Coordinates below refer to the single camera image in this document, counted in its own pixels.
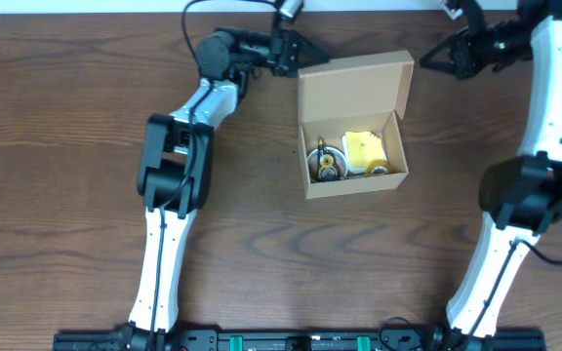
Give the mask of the cardboard box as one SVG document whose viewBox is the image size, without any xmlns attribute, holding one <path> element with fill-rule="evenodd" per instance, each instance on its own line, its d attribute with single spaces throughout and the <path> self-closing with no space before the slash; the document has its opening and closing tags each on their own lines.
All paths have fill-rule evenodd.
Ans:
<svg viewBox="0 0 562 351">
<path fill-rule="evenodd" d="M 300 71 L 299 129 L 301 175 L 307 199 L 397 188 L 409 174 L 398 122 L 404 118 L 414 59 L 406 51 L 334 58 Z M 353 174 L 334 181 L 310 180 L 307 158 L 322 138 L 343 152 L 346 132 L 381 138 L 390 175 Z"/>
</svg>

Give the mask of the yellow sticky note pad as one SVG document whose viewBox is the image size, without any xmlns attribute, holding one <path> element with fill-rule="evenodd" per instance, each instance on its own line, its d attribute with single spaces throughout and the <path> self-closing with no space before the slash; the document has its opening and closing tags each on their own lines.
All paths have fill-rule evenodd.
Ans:
<svg viewBox="0 0 562 351">
<path fill-rule="evenodd" d="M 343 153 L 353 174 L 371 174 L 387 165 L 387 158 L 379 136 L 372 132 L 346 132 L 342 137 Z"/>
</svg>

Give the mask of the white masking tape roll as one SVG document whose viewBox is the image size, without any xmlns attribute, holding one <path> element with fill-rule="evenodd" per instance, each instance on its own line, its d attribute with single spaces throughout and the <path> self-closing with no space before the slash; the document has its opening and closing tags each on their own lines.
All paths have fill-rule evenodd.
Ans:
<svg viewBox="0 0 562 351">
<path fill-rule="evenodd" d="M 331 154 L 334 157 L 334 168 L 338 172 L 339 178 L 346 177 L 348 174 L 348 165 L 347 165 L 347 159 L 343 154 L 343 152 L 332 146 L 326 146 L 325 152 L 327 154 Z M 318 162 L 318 150 L 314 149 L 309 153 L 307 158 L 309 176 L 312 182 L 319 181 L 319 179 L 317 178 L 317 162 Z"/>
</svg>

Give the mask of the yellow black correction tape dispenser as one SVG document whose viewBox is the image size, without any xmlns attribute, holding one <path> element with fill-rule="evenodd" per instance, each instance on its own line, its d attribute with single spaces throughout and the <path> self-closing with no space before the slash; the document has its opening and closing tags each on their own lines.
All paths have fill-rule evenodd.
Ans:
<svg viewBox="0 0 562 351">
<path fill-rule="evenodd" d="M 327 151 L 323 139 L 320 138 L 318 142 L 317 179 L 324 182 L 334 181 L 338 178 L 339 174 L 335 166 L 335 157 Z"/>
</svg>

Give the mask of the yellow clear tape roll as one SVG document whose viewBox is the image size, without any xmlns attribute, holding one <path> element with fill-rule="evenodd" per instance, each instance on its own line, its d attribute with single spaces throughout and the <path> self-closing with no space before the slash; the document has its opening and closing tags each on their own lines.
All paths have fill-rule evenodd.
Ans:
<svg viewBox="0 0 562 351">
<path fill-rule="evenodd" d="M 367 175 L 390 175 L 392 173 L 392 166 L 385 160 L 373 161 L 366 169 Z"/>
</svg>

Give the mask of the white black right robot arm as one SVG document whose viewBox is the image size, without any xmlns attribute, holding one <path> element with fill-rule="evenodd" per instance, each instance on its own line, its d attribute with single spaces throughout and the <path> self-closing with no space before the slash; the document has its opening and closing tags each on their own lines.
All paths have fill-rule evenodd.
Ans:
<svg viewBox="0 0 562 351">
<path fill-rule="evenodd" d="M 529 114 L 514 157 L 485 171 L 478 203 L 482 230 L 462 284 L 446 306 L 442 346 L 481 348 L 497 334 L 498 315 L 528 254 L 562 266 L 536 244 L 562 219 L 562 0 L 521 1 L 515 19 L 486 22 L 475 0 L 440 4 L 466 28 L 420 60 L 423 68 L 464 80 L 485 67 L 499 72 L 521 60 L 533 65 Z"/>
</svg>

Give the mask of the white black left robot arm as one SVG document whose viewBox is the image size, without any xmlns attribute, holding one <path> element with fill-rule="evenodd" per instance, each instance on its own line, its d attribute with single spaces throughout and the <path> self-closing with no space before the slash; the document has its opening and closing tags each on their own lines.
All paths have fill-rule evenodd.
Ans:
<svg viewBox="0 0 562 351">
<path fill-rule="evenodd" d="M 175 325 L 184 244 L 208 197 L 214 135 L 246 95 L 259 68 L 295 78 L 329 61 L 328 53 L 295 30 L 269 34 L 219 27 L 193 50 L 199 87 L 180 109 L 153 114 L 146 123 L 137 178 L 146 243 L 136 302 L 129 316 L 131 346 L 161 350 Z"/>
</svg>

